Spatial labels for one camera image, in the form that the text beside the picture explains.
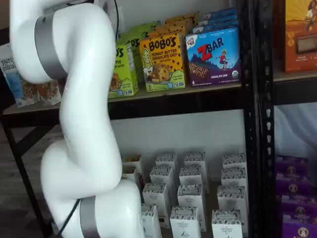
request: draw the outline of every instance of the purple box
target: purple box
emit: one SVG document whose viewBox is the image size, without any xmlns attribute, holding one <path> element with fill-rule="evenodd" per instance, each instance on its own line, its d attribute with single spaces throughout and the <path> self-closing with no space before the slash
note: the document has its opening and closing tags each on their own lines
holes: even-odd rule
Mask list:
<svg viewBox="0 0 317 238">
<path fill-rule="evenodd" d="M 283 195 L 282 212 L 317 216 L 317 197 L 302 195 Z"/>
<path fill-rule="evenodd" d="M 278 155 L 275 160 L 275 171 L 282 174 L 308 175 L 307 158 Z"/>
<path fill-rule="evenodd" d="M 275 193 L 276 195 L 311 195 L 312 183 L 307 176 L 277 174 Z"/>
<path fill-rule="evenodd" d="M 316 238 L 317 217 L 283 214 L 283 238 Z"/>
</svg>

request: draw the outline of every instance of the orange box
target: orange box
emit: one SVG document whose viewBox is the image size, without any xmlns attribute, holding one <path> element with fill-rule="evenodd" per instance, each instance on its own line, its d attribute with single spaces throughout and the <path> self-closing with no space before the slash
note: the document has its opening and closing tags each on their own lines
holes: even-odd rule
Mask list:
<svg viewBox="0 0 317 238">
<path fill-rule="evenodd" d="M 285 0 L 284 33 L 285 72 L 317 69 L 317 1 Z"/>
</svg>

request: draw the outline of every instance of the white robotic arm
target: white robotic arm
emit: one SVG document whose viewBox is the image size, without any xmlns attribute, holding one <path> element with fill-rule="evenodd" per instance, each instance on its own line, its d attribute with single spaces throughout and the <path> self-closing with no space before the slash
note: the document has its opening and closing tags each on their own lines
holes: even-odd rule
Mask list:
<svg viewBox="0 0 317 238">
<path fill-rule="evenodd" d="M 139 191 L 120 181 L 121 157 L 107 112 L 115 62 L 111 22 L 101 8 L 87 3 L 44 16 L 44 9 L 65 2 L 70 1 L 10 2 L 10 43 L 22 77 L 45 83 L 67 76 L 59 111 L 64 140 L 43 155 L 44 196 L 59 228 L 82 199 L 65 238 L 87 238 L 89 233 L 141 238 Z M 90 225 L 86 214 L 94 221 Z"/>
</svg>

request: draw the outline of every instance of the black cable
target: black cable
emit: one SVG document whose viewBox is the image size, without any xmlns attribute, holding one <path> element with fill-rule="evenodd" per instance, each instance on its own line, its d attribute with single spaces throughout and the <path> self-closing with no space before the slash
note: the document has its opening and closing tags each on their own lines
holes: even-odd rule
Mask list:
<svg viewBox="0 0 317 238">
<path fill-rule="evenodd" d="M 113 0 L 114 1 L 114 4 L 115 4 L 115 10 L 117 12 L 117 30 L 116 30 L 116 33 L 115 33 L 115 40 L 118 39 L 118 33 L 119 33 L 119 10 L 118 10 L 118 5 L 117 5 L 117 1 L 116 0 Z"/>
<path fill-rule="evenodd" d="M 63 233 L 65 227 L 67 226 L 67 224 L 68 224 L 68 222 L 69 222 L 69 220 L 70 220 L 70 218 L 72 217 L 72 215 L 74 214 L 76 208 L 78 207 L 79 202 L 80 202 L 80 199 L 78 199 L 78 200 L 76 201 L 76 203 L 75 203 L 73 209 L 71 209 L 71 211 L 70 211 L 68 217 L 66 218 L 66 221 L 64 222 L 64 225 L 61 227 L 60 231 L 58 232 L 57 237 L 62 237 L 61 234 Z"/>
</svg>

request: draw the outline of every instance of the green snack box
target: green snack box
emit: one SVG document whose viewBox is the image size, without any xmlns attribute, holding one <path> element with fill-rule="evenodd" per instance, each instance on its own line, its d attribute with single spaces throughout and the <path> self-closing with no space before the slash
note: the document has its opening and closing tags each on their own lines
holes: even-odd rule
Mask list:
<svg viewBox="0 0 317 238">
<path fill-rule="evenodd" d="M 116 58 L 109 98 L 133 96 L 139 91 L 135 71 L 132 46 L 130 43 L 117 42 Z"/>
</svg>

